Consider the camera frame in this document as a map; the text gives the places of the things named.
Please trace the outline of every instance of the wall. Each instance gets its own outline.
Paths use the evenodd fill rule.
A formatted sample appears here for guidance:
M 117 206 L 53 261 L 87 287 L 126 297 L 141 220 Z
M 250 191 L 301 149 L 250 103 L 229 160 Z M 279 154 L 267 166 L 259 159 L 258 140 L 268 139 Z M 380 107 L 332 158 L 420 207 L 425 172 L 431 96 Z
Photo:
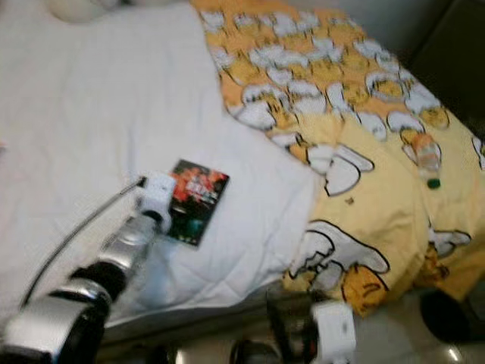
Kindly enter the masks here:
M 339 8 L 406 62 L 450 0 L 286 0 L 298 8 Z

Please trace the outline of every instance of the floor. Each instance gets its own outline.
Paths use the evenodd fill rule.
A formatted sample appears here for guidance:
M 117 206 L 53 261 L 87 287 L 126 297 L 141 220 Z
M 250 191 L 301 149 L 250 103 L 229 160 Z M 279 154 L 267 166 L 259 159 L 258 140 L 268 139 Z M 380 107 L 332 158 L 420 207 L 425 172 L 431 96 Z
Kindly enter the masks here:
M 419 296 L 411 293 L 371 317 L 355 318 L 357 349 L 352 361 L 358 364 L 379 363 L 483 363 L 485 344 L 450 346 L 439 342 L 424 325 L 419 310 Z M 174 346 L 176 364 L 227 364 L 235 340 L 251 338 L 275 345 L 269 323 L 257 320 L 237 324 L 229 330 L 179 342 Z M 112 362 L 143 362 L 119 359 Z

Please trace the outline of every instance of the black cable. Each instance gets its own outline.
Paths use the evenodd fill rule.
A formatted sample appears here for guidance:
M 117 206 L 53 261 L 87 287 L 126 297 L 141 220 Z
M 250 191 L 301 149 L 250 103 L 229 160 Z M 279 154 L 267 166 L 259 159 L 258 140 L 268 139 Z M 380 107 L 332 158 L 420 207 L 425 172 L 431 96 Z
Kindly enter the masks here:
M 43 266 L 41 269 L 37 272 L 37 275 L 35 278 L 32 280 L 32 283 L 29 286 L 29 289 L 25 296 L 23 297 L 22 303 L 20 304 L 20 308 L 22 309 L 25 307 L 29 301 L 30 297 L 33 294 L 33 291 L 36 289 L 36 285 L 39 283 L 40 278 L 44 275 L 44 273 L 47 271 L 49 266 L 54 262 L 54 260 L 59 256 L 59 254 L 62 253 L 64 249 L 66 249 L 67 245 L 78 235 L 79 232 L 81 232 L 87 225 L 91 223 L 95 218 L 97 218 L 100 214 L 102 214 L 108 207 L 113 205 L 115 202 L 117 202 L 121 197 L 126 195 L 128 192 L 130 192 L 132 189 L 134 189 L 137 186 L 143 187 L 144 183 L 146 181 L 145 177 L 140 177 L 136 182 L 133 182 L 132 184 L 126 186 L 123 188 L 120 192 L 118 192 L 116 195 L 112 196 L 108 201 L 103 203 L 101 206 L 99 206 L 94 212 L 89 214 L 83 221 L 81 221 L 80 224 L 78 224 L 59 244 L 59 246 L 55 249 L 55 251 L 49 256 L 49 258 L 44 262 Z

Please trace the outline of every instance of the cartoon print blanket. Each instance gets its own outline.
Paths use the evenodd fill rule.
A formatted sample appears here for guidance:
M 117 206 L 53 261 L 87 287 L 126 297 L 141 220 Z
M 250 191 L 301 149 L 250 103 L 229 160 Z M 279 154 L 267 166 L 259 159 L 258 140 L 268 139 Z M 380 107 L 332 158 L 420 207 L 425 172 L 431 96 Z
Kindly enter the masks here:
M 340 11 L 192 0 L 228 112 L 324 176 L 284 275 L 366 315 L 413 285 L 461 299 L 485 268 L 485 147 Z M 441 188 L 411 140 L 438 145 Z

